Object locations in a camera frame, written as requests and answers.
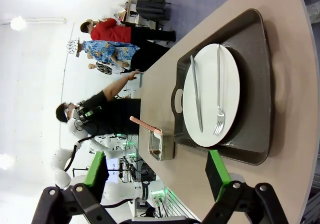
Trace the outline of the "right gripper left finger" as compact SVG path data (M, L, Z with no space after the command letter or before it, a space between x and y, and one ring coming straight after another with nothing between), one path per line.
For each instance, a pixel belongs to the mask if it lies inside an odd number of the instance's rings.
M33 224L68 224L72 217L83 215L90 224L115 224L100 204L109 177L106 157L97 152L83 182L62 190L47 187L36 207Z

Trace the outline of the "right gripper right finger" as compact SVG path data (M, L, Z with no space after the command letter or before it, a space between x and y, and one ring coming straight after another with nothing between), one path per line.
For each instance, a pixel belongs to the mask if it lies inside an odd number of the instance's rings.
M232 180L217 150L207 154L205 173L215 204L203 224L227 224L234 212L244 213L251 224L287 224L288 220L276 192L269 183L250 187Z

